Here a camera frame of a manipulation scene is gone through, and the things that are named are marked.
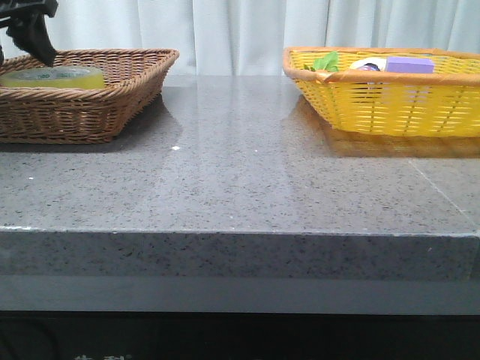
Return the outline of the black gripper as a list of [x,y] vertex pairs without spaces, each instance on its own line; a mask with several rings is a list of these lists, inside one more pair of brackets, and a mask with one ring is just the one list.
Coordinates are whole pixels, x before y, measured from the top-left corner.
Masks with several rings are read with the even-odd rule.
[[56,0],[14,1],[1,0],[1,28],[20,49],[42,64],[53,64],[56,50],[50,43],[44,16],[56,15]]

